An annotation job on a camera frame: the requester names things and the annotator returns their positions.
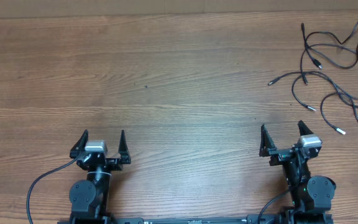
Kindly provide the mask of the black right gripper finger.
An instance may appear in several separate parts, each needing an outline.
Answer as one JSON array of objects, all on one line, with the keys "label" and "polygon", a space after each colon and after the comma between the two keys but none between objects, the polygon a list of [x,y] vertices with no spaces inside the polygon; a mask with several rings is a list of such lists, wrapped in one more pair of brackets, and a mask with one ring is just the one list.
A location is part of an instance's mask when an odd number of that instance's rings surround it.
[{"label": "black right gripper finger", "polygon": [[266,126],[263,124],[261,125],[261,142],[260,142],[260,149],[259,149],[259,156],[260,157],[268,157],[273,154],[274,151],[277,150],[272,138],[267,131]]},{"label": "black right gripper finger", "polygon": [[300,132],[299,140],[310,139],[314,137],[314,132],[312,132],[312,130],[307,127],[307,125],[302,120],[299,120],[298,122],[298,129]]}]

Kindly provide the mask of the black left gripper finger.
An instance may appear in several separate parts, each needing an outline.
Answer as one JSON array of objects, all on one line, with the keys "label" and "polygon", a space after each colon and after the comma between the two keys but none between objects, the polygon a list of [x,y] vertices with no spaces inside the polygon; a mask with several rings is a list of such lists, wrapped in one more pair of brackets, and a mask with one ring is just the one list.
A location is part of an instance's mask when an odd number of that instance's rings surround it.
[{"label": "black left gripper finger", "polygon": [[82,152],[85,151],[86,143],[88,142],[88,130],[84,130],[83,134],[79,138],[79,140],[75,143],[75,145],[70,149],[70,158],[77,158]]},{"label": "black left gripper finger", "polygon": [[118,153],[120,154],[121,164],[131,164],[131,155],[126,143],[126,135],[124,130],[121,131]]}]

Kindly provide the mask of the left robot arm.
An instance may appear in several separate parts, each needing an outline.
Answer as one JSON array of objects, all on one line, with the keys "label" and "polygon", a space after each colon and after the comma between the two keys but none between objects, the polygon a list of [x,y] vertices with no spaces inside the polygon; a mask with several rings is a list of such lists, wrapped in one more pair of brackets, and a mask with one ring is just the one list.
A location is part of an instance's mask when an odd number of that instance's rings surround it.
[{"label": "left robot arm", "polygon": [[71,186],[69,191],[70,217],[59,221],[58,224],[117,222],[113,214],[108,212],[108,198],[112,172],[121,171],[124,164],[131,163],[124,131],[121,131],[119,141],[120,157],[107,157],[107,152],[105,141],[89,140],[87,130],[70,149],[70,158],[76,160],[78,167],[87,171],[87,176],[85,180],[79,180]]}]

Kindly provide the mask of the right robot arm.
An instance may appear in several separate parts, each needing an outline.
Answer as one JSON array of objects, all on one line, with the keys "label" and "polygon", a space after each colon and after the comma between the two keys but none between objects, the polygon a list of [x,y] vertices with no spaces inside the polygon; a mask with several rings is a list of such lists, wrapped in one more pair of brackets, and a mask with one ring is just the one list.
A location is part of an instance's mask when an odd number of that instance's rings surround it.
[{"label": "right robot arm", "polygon": [[[261,125],[260,157],[269,157],[271,166],[282,166],[288,189],[271,199],[259,212],[257,223],[332,223],[326,212],[331,209],[336,183],[329,177],[312,176],[308,161],[318,156],[322,140],[300,120],[300,137],[288,149],[278,149],[266,126]],[[266,215],[266,209],[286,194],[292,206],[283,207],[276,215]]]}]

